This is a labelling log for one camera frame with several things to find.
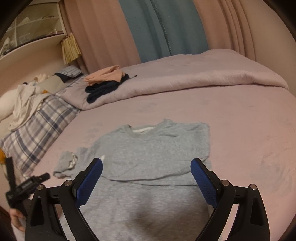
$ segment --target black fabric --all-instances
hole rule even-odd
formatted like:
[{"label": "black fabric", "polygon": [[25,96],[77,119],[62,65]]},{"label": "black fabric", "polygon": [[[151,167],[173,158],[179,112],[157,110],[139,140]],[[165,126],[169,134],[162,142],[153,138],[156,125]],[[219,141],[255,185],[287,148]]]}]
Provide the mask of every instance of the black fabric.
[{"label": "black fabric", "polygon": [[61,73],[55,73],[54,75],[58,76],[61,78],[61,80],[66,83],[69,79],[71,79],[70,76],[67,76],[67,75],[64,75],[64,74],[61,74]]},{"label": "black fabric", "polygon": [[[69,79],[72,79],[72,77],[67,76],[67,75],[64,75],[64,74],[61,74],[61,73],[55,73],[54,75],[60,77],[60,79],[61,79],[64,83],[66,83]],[[79,75],[76,76],[76,78],[77,78],[77,77],[80,77],[80,76],[82,76],[82,75],[83,75],[83,73],[80,73]]]},{"label": "black fabric", "polygon": [[94,103],[99,97],[105,94],[109,94],[110,92],[116,90],[118,86],[120,86],[124,81],[129,79],[129,75],[125,74],[121,78],[120,82],[117,82],[115,80],[111,81],[104,81],[100,84],[94,84],[92,86],[87,86],[85,88],[85,92],[89,93],[86,101],[91,104]]}]

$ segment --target curtain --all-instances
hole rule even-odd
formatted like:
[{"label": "curtain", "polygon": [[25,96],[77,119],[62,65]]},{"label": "curtain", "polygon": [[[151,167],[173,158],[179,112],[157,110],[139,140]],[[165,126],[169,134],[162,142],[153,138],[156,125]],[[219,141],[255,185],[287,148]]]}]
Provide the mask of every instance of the curtain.
[{"label": "curtain", "polygon": [[72,32],[89,73],[141,62],[138,50],[118,0],[63,0],[61,15]]},{"label": "curtain", "polygon": [[251,30],[239,0],[193,0],[210,49],[232,49],[256,60]]}]

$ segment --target navy folded clothing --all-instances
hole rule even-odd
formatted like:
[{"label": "navy folded clothing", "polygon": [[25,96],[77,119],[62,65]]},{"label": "navy folded clothing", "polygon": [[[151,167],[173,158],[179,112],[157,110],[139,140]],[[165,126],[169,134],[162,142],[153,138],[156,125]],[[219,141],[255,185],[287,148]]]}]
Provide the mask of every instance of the navy folded clothing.
[{"label": "navy folded clothing", "polygon": [[129,79],[129,75],[125,74],[125,76],[123,76],[121,78],[120,82],[117,82],[115,80],[111,80],[111,81],[104,81],[100,84],[94,84],[92,86],[87,86],[85,88],[85,92],[89,93],[89,95],[88,95],[86,101],[89,104],[95,102],[102,95],[109,94],[110,92],[116,90],[118,88],[118,86],[120,86],[124,81],[126,81],[128,79]]}]

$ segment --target gray t-shirt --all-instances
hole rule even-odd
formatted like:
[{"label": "gray t-shirt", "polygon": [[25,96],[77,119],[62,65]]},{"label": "gray t-shirt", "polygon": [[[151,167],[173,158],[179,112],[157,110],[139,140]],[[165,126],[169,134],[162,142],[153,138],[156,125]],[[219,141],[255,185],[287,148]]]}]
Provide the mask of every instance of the gray t-shirt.
[{"label": "gray t-shirt", "polygon": [[[195,240],[209,212],[190,162],[199,157],[210,168],[209,150],[207,124],[165,119],[156,126],[121,126],[90,148],[78,148],[70,170],[64,171],[69,160],[63,155],[56,171],[74,178],[93,158],[103,159],[102,176],[81,207],[99,240]],[[75,240],[64,217],[61,224]]]}]

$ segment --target pink bedsheet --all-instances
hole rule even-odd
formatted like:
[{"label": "pink bedsheet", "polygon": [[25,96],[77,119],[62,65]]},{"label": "pink bedsheet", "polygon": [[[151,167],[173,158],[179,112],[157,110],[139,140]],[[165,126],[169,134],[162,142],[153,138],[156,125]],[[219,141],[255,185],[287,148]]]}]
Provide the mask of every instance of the pink bedsheet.
[{"label": "pink bedsheet", "polygon": [[[271,241],[296,213],[296,99],[282,87],[213,86],[137,96],[83,111],[51,146],[34,175],[52,171],[63,151],[89,147],[122,124],[175,122],[210,125],[210,161],[220,179],[258,186],[268,215]],[[52,177],[47,187],[62,184]],[[227,223],[226,239],[231,228]]]}]

